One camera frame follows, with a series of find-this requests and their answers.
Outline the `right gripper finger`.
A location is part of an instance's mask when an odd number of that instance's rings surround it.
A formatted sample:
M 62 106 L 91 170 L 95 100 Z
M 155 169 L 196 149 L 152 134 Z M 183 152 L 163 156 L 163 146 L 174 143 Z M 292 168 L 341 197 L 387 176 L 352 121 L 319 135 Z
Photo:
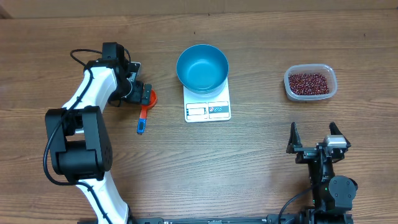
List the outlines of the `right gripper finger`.
M 347 138 L 341 133 L 341 131 L 338 129 L 337 125 L 334 122 L 331 122 L 329 124 L 329 129 L 331 135 L 342 135 L 346 141 L 346 148 L 351 147 L 351 143 L 347 140 Z
M 286 153 L 294 154 L 296 153 L 296 149 L 298 148 L 302 148 L 302 143 L 297 130 L 297 126 L 295 122 L 293 122 L 290 127 L 290 137 L 287 144 Z

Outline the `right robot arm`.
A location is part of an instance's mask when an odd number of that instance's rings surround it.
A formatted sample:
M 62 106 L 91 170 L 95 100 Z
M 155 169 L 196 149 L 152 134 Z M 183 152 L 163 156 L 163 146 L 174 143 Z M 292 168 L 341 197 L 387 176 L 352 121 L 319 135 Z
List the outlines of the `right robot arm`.
M 351 178 L 336 175 L 333 165 L 345 158 L 351 143 L 332 122 L 330 134 L 313 147 L 303 147 L 296 124 L 290 127 L 286 153 L 295 154 L 297 164 L 308 165 L 310 187 L 291 198 L 278 214 L 279 223 L 353 223 L 346 212 L 353 207 L 358 184 Z M 298 215 L 283 216 L 286 207 L 297 198 L 311 192 L 313 205 L 304 208 Z

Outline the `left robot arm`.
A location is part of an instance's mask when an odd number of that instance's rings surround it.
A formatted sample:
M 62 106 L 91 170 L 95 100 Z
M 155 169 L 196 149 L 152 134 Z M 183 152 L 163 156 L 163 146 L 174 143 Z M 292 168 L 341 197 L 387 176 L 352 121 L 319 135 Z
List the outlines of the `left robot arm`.
M 83 64 L 82 83 L 70 100 L 45 114 L 44 173 L 55 185 L 79 188 L 95 223 L 135 223 L 111 176 L 113 149 L 103 111 L 114 101 L 139 105 L 137 133 L 143 134 L 157 97 L 150 84 L 137 80 L 141 64 L 121 44 L 105 42 L 98 53 L 100 58 Z

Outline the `red measuring scoop blue handle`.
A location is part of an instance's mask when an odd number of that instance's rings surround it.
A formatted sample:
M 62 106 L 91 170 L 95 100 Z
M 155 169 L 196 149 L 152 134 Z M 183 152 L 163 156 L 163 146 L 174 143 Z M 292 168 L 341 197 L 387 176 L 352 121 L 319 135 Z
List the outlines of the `red measuring scoop blue handle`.
M 150 91 L 150 101 L 148 105 L 141 106 L 141 112 L 139 115 L 138 125 L 137 125 L 137 134 L 144 134 L 146 128 L 146 121 L 147 121 L 147 112 L 151 110 L 157 103 L 157 95 L 154 90 Z

